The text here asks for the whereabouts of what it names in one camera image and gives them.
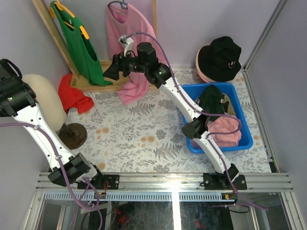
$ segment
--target metal frame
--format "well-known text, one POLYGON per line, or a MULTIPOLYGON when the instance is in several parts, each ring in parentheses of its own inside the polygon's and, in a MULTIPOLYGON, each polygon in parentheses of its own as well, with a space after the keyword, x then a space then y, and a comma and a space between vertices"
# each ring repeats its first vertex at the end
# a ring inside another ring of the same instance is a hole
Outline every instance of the metal frame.
MULTIPOLYGON (((248 189, 241 190, 242 193, 278 193, 292 192, 293 188, 287 173, 243 173, 245 175, 248 189)), ((204 190, 200 186, 203 182, 202 173, 118 173, 120 183, 116 193, 136 192, 173 192, 174 185, 178 192, 194 192, 194 193, 229 193, 232 190, 204 190)), ((37 191, 67 191, 66 187, 53 184, 48 179, 48 173, 42 172, 38 178, 36 185, 37 191)), ((82 192, 77 189, 77 184, 72 184, 72 188, 76 192, 82 192)))
POLYGON ((262 46, 262 44, 265 42, 269 32, 271 31, 271 29, 275 25, 276 21, 279 19, 281 13, 285 9, 285 6, 288 3, 288 1, 289 0, 280 0, 279 3, 277 4, 271 18, 269 19, 267 25, 265 26, 265 29, 263 30, 256 46, 254 47, 253 51, 251 52, 251 55, 249 56, 245 66, 244 66, 245 70, 247 70, 250 67, 250 65, 252 64, 253 60, 255 59, 258 51, 260 50, 260 48, 262 46))
MULTIPOLYGON (((255 97, 254 89, 251 85, 248 75, 248 68, 251 66, 254 58, 260 50, 262 44, 266 41, 266 37, 280 17, 288 0, 280 0, 269 22, 266 25, 262 35, 260 36, 257 45, 250 55, 243 71, 246 79, 246 84, 252 105, 254 107, 255 116, 259 124, 259 129, 263 137, 265 148, 268 154, 269 162, 274 162, 276 171, 279 171, 278 163, 276 162, 274 150, 271 145, 270 138, 267 134, 267 129, 262 121, 261 111, 258 107, 257 98, 255 97)), ((200 187, 203 182, 201 173, 118 173, 120 175, 120 184, 117 191, 109 191, 106 201, 173 201, 173 216, 178 218, 174 222, 175 229, 181 229, 180 209, 178 204, 180 201, 214 201, 214 198, 220 198, 221 192, 228 193, 229 191, 205 191, 200 187)), ((279 193, 281 196, 282 206, 287 217, 288 224, 293 230, 305 230, 306 226, 303 222, 302 214, 298 209, 297 201, 293 192, 290 178, 287 173, 243 173, 246 177, 247 190, 240 191, 242 193, 279 193)), ((44 202, 46 199, 71 200, 65 187, 52 184, 47 178, 48 173, 41 173, 37 182, 36 192, 33 202, 30 206, 29 215, 26 219, 25 228, 33 230, 38 227, 39 219, 42 213, 44 202)), ((76 184, 72 185, 74 193, 80 196, 82 190, 78 190, 76 184)), ((88 192, 84 199, 91 200, 94 194, 88 192)), ((111 210, 111 202, 108 202, 107 210, 111 210)), ((250 212, 247 214, 250 229, 260 229, 258 225, 256 210, 250 207, 250 212)), ((110 224, 111 216, 107 217, 106 227, 110 224)))
POLYGON ((61 206, 61 211, 59 213, 59 220, 58 220, 58 225, 57 225, 57 230, 62 230, 63 222, 64 222, 64 215, 66 211, 66 206, 62 205, 61 206))
MULTIPOLYGON (((52 198, 52 194, 62 194, 59 200, 70 200, 65 187, 52 184, 48 178, 48 173, 41 173, 36 186, 36 194, 31 205, 29 218, 24 229, 37 229, 39 219, 43 210, 44 202, 52 198)), ((199 184, 202 182, 201 173, 119 173, 120 184, 118 191, 109 191, 111 198, 106 201, 172 201, 176 205, 173 209, 173 216, 180 217, 178 204, 181 201, 201 201, 209 202, 210 199, 204 199, 205 195, 212 196, 211 201, 217 201, 221 192, 229 191, 206 191, 199 184), (152 194, 158 194, 161 198, 153 198, 152 194)), ((297 202, 293 193, 290 178, 286 173, 245 173, 247 190, 240 192, 248 193, 280 193, 282 205, 285 214, 288 216, 288 223, 294 230, 306 229, 305 224, 301 221, 302 216, 297 208, 297 202)), ((82 190, 78 190, 73 184, 74 192, 80 195, 82 190)), ((91 198, 91 192, 85 195, 86 199, 91 198)), ((258 230, 258 220, 255 208, 251 207, 248 214, 248 221, 251 229, 258 230)))

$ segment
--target pink cloth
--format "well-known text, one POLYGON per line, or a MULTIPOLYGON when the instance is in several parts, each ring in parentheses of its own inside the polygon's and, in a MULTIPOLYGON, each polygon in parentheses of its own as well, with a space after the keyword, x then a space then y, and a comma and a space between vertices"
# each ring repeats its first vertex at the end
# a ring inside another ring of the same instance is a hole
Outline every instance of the pink cloth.
MULTIPOLYGON (((127 10, 110 6, 106 9, 106 31, 108 38, 108 51, 112 58, 114 54, 124 51, 124 47, 118 42, 122 35, 128 35, 133 32, 146 32, 155 37, 154 29, 136 8, 128 4, 127 10)), ((133 51, 137 55, 136 46, 140 42, 150 42, 156 50, 157 57, 160 62, 165 63, 165 58, 161 49, 150 37, 138 34, 132 37, 134 40, 133 51)), ((129 75, 130 81, 124 84, 123 89, 117 91, 121 101, 128 105, 139 98, 143 97, 149 87, 149 82, 143 73, 131 73, 129 75)))
MULTIPOLYGON (((225 116, 221 116, 212 123, 208 124, 208 128, 211 133, 229 133, 235 131, 238 126, 239 123, 235 119, 231 119, 230 117, 225 116)), ((241 132, 238 131, 236 133, 228 135, 216 134, 213 135, 213 139, 219 147, 238 146, 239 141, 241 140, 241 132)))

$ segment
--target lavender wall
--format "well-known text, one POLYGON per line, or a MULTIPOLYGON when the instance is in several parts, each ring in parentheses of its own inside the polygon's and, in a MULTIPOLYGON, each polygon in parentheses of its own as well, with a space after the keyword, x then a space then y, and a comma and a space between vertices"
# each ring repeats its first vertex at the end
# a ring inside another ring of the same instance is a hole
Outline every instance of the lavender wall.
MULTIPOLYGON (((31 0, 2 0, 0 58, 10 59, 23 74, 40 74, 57 87, 69 72, 31 0)), ((14 122, 0 117, 0 123, 14 122)), ((0 129, 0 229, 19 230, 47 160, 22 127, 0 129)))
POLYGON ((195 65, 197 51, 221 36, 242 47, 244 65, 278 0, 157 1, 158 38, 172 64, 195 65))
POLYGON ((307 1, 289 1, 249 69, 278 165, 307 221, 307 1))
MULTIPOLYGON (((245 64, 279 0, 157 0, 158 40, 174 65, 194 66, 200 47, 228 35, 242 47, 245 64)), ((61 0, 84 23, 100 59, 107 54, 109 0, 61 0)), ((151 23, 152 0, 126 0, 151 23)), ((44 0, 49 7, 50 1, 44 0)))

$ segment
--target mannequin head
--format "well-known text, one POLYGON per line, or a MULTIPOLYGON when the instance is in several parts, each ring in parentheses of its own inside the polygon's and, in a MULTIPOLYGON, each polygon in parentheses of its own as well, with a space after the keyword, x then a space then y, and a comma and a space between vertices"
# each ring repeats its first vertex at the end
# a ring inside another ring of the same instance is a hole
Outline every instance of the mannequin head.
POLYGON ((56 132, 61 129, 66 121, 66 113, 58 92, 52 83, 43 76, 36 74, 23 75, 23 81, 28 83, 36 93, 36 99, 41 105, 45 118, 51 128, 56 132))

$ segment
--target blue basket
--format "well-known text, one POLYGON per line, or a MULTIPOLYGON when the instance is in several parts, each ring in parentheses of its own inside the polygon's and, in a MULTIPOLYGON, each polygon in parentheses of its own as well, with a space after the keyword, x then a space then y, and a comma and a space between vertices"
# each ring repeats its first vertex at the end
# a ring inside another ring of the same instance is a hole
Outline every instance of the blue basket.
MULTIPOLYGON (((215 85, 222 93, 226 93, 230 98, 231 104, 234 107, 237 118, 239 118, 242 122, 241 134, 242 138, 239 141, 239 145, 235 147, 221 147, 222 151, 236 151, 236 150, 247 150, 250 149, 253 145, 253 139, 251 137, 248 125, 246 123, 240 101, 236 94, 236 90, 234 86, 230 83, 209 83, 209 84, 192 84, 192 85, 183 85, 182 88, 187 92, 187 94, 195 100, 198 98, 202 92, 209 86, 215 85)), ((184 125, 187 123, 186 119, 183 117, 184 125)), ((195 143, 195 146, 191 145, 190 139, 187 138, 187 146, 188 149, 192 153, 204 153, 204 151, 195 143)))

